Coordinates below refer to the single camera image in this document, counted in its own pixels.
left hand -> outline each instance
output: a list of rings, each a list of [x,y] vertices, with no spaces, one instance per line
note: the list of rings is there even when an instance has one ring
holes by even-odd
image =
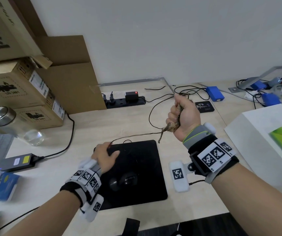
[[[105,142],[103,144],[98,144],[94,153],[92,154],[92,159],[96,160],[102,169],[102,174],[109,171],[115,164],[116,158],[119,156],[120,151],[115,151],[108,155],[107,148],[110,142]]]

cardboard flap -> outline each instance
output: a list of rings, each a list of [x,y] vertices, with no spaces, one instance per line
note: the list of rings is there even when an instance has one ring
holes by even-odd
[[[69,114],[106,109],[91,62],[36,71]]]
[[[13,0],[35,36],[47,36],[30,0]]]
[[[39,64],[44,69],[48,69],[52,65],[52,61],[50,61],[47,57],[42,55],[31,56],[33,60]]]
[[[91,61],[82,35],[41,36],[35,41],[42,53],[53,62],[52,66]]]

wooden desk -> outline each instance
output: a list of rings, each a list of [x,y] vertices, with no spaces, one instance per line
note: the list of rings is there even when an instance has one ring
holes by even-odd
[[[159,88],[164,85],[165,83],[162,81],[154,81],[108,86],[102,87],[102,92],[137,90],[140,96],[145,96],[147,100],[152,100],[170,93],[170,89],[165,87],[159,91],[152,91],[144,90],[144,88]],[[224,138],[233,145],[224,128],[241,112],[252,110],[253,103],[226,93],[224,93],[224,96],[224,101],[214,103],[214,112],[201,114],[201,120],[202,123],[209,122],[213,124],[217,129],[217,137]],[[202,101],[198,95],[191,95],[190,98],[196,102]],[[158,129],[149,124],[148,115],[152,107],[159,101],[161,100],[158,99],[141,106],[71,115],[71,118],[75,120],[75,133],[70,148],[61,156],[44,160],[38,163],[35,168],[17,173],[22,178],[12,201],[0,202],[0,210],[2,211],[0,226],[28,210],[42,205],[53,197],[66,179],[76,171],[79,162],[91,156],[94,147],[98,143],[112,141],[123,136],[158,132]],[[151,115],[153,125],[157,127],[165,126],[167,113],[170,111],[173,103],[174,99],[172,98],[155,107]],[[72,122],[65,118],[64,126],[43,130],[47,139],[40,146],[32,147],[14,139],[7,157],[30,152],[39,156],[58,152],[67,146],[71,129]],[[136,136],[129,139],[132,141],[155,139],[157,141],[159,134]],[[115,143],[122,143],[124,140],[120,139]],[[176,193],[170,177],[168,163],[176,160],[182,160],[184,163],[189,162],[190,158],[187,150],[169,132],[164,133],[161,143],[157,144],[157,146],[168,192],[167,200],[103,210],[98,213],[92,223],[86,222],[76,214],[64,235],[119,235],[122,234],[126,218],[140,220],[140,230],[144,230],[228,212],[217,193],[209,184],[197,183],[190,187],[189,192]],[[244,166],[249,168],[240,154],[238,154],[238,158]],[[194,174],[188,175],[189,182],[200,179],[203,179],[203,177]],[[17,222],[19,220],[9,225],[2,232],[4,233]]]

blue device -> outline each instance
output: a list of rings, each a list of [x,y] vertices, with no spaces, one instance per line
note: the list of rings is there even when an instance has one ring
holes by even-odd
[[[209,94],[213,102],[222,101],[224,99],[223,94],[216,86],[206,87],[206,92]]]
[[[267,87],[267,85],[265,85],[260,80],[258,80],[257,82],[250,85],[250,87],[253,88],[254,90],[263,90]]]
[[[274,93],[264,93],[264,94],[262,94],[261,97],[262,97],[264,104],[267,107],[281,103],[279,97],[277,95],[275,95]]]

mouse pad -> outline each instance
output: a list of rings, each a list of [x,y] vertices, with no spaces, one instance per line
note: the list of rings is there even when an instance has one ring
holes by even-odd
[[[102,186],[98,193],[104,197],[100,210],[131,206],[167,199],[167,190],[156,141],[142,141],[112,145],[108,149],[111,155],[120,150],[115,165],[101,176]],[[130,176],[137,177],[133,183]],[[120,182],[114,191],[110,182]],[[126,185],[122,179],[128,179]]]

